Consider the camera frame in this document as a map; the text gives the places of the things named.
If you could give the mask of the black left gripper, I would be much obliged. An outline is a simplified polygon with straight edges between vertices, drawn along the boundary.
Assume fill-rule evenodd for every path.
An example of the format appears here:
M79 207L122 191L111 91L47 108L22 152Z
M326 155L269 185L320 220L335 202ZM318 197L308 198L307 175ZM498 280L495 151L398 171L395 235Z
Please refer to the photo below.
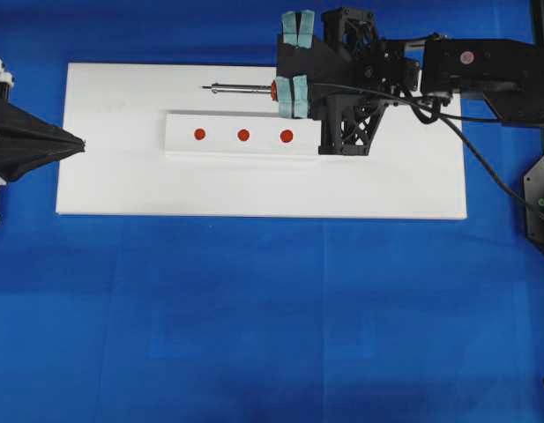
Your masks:
M14 77L0 58L0 186L48 163L85 151L85 142L6 100Z

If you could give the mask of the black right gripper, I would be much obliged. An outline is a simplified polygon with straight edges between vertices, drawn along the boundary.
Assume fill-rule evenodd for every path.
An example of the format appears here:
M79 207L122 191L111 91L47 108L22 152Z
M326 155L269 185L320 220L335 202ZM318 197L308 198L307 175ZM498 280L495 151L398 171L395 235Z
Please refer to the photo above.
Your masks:
M272 99L282 118L323 120L319 154L367 156L391 97L417 89L420 63L406 52L421 39L388 40L372 12L354 8L327 11L322 22L324 41L315 12L281 15Z

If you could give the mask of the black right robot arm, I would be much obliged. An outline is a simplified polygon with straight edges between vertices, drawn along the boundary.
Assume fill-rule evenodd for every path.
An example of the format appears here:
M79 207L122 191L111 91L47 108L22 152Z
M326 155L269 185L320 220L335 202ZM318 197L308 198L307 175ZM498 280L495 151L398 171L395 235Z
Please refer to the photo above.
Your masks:
M323 13L317 37L316 18L282 15L271 96L281 117L320 122L322 155L366 156L388 107L431 124L456 94L484 101L495 122L544 128L544 48L437 33L389 40L372 12L349 7Z

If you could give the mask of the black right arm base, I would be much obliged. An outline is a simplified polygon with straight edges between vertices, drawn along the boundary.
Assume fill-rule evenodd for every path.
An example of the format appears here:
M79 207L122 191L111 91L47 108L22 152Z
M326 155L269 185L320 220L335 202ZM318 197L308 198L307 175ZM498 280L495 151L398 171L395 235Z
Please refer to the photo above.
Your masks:
M525 200L544 214L544 155L523 176ZM525 212L525 234L544 255L544 220L533 211Z

